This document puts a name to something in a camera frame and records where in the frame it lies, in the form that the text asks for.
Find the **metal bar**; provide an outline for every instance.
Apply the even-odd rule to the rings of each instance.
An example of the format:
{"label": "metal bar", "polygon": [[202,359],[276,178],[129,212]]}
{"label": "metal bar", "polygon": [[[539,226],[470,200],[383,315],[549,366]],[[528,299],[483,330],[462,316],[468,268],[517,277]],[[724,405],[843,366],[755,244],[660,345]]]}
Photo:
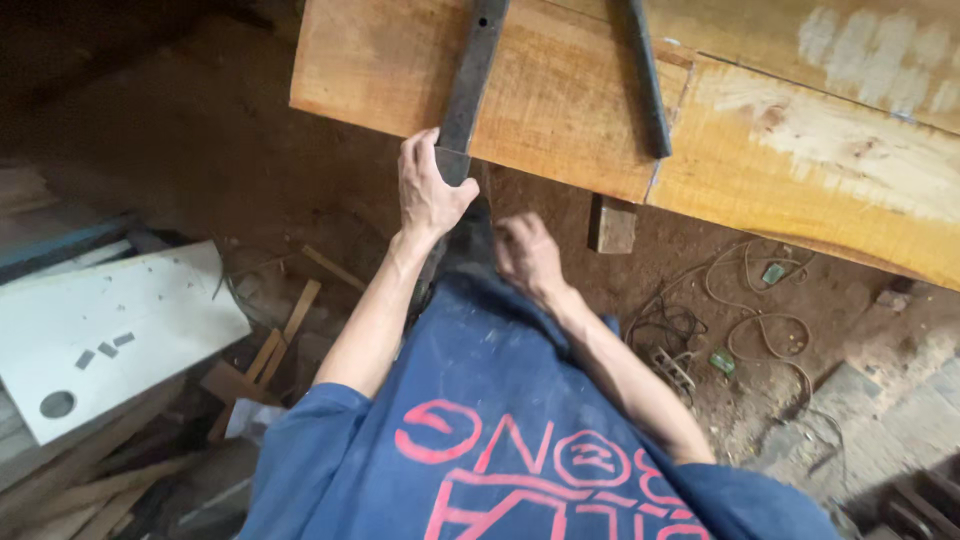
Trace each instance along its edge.
{"label": "metal bar", "polygon": [[510,0],[476,0],[437,146],[466,154]]}
{"label": "metal bar", "polygon": [[643,1],[630,0],[632,17],[629,17],[630,35],[636,57],[636,76],[640,81],[640,107],[643,126],[647,132],[650,153],[658,160],[673,155],[670,145],[670,129],[666,125],[663,113],[663,100],[660,98],[660,81],[657,79],[657,65],[654,62],[653,47],[650,45],[650,31],[643,14]]}

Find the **white panel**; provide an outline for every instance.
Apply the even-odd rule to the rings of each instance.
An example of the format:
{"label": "white panel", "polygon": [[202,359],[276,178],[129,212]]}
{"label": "white panel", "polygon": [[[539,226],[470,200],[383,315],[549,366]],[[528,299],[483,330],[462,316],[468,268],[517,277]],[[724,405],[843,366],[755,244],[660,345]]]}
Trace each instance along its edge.
{"label": "white panel", "polygon": [[[213,242],[0,287],[0,379],[39,444],[46,444],[250,333],[222,286]],[[132,332],[118,347],[113,339]],[[101,343],[116,350],[109,357]],[[95,356],[77,367],[84,351]],[[58,419],[40,413],[53,392],[76,397]]]}

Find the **dirt floor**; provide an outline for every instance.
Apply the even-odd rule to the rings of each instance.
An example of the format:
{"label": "dirt floor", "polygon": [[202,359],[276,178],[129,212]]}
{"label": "dirt floor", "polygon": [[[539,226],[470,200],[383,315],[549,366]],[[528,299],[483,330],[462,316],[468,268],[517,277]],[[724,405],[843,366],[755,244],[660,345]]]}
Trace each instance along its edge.
{"label": "dirt floor", "polygon": [[[224,14],[190,18],[189,25],[146,39],[149,46],[138,56],[97,63],[101,71],[95,76],[65,79],[51,73],[74,73],[74,64],[100,58],[96,47],[77,50],[72,43],[96,39],[75,31],[51,44],[61,21],[32,11],[8,18],[6,35],[19,44],[6,49],[0,65],[19,78],[16,84],[5,81],[2,92],[0,158],[37,164],[63,198],[104,213],[131,209],[153,227],[214,238],[232,272],[309,242],[368,280],[399,225],[400,141],[290,109],[296,8],[279,2],[262,8],[273,28]],[[88,13],[77,24],[96,24],[95,18]],[[41,69],[25,60],[36,51],[61,63],[69,63],[63,55],[78,60]],[[38,87],[45,91],[30,90]],[[33,99],[38,95],[43,99]],[[480,174],[482,167],[476,169]],[[751,238],[640,208],[634,253],[600,256],[586,247],[590,193],[497,165],[487,174],[494,214],[537,211],[561,245],[567,279],[597,312],[615,315],[621,325],[628,325],[630,314],[663,283]],[[773,241],[755,247],[758,256],[788,251],[798,260],[812,256]],[[930,347],[956,347],[960,295],[955,292],[918,283],[912,305],[895,313],[874,305],[895,276],[816,256],[802,284],[785,282],[757,295],[744,279],[749,274],[759,282],[764,267],[754,264],[745,273],[742,265],[723,266],[711,276],[711,288],[763,313],[805,320],[810,336],[795,324],[771,324],[768,330],[778,350],[803,349],[796,361],[814,381],[849,359],[861,369],[869,366],[879,380],[908,385],[936,368]],[[286,259],[284,271],[279,282],[273,266],[262,272],[267,288],[282,299],[265,308],[266,318],[282,319],[303,277],[316,276],[324,283],[318,302],[323,308],[313,310],[307,328],[335,337],[356,292],[302,258]],[[698,420],[722,461],[750,457],[773,418],[796,403],[801,379],[790,367],[770,362],[741,362],[728,379],[707,363],[747,313],[711,300],[703,273],[683,280],[667,300],[687,307],[708,327],[691,342],[699,351],[690,367]],[[662,334],[646,331],[637,338],[661,342]],[[737,346],[763,355],[756,326],[745,329]]]}

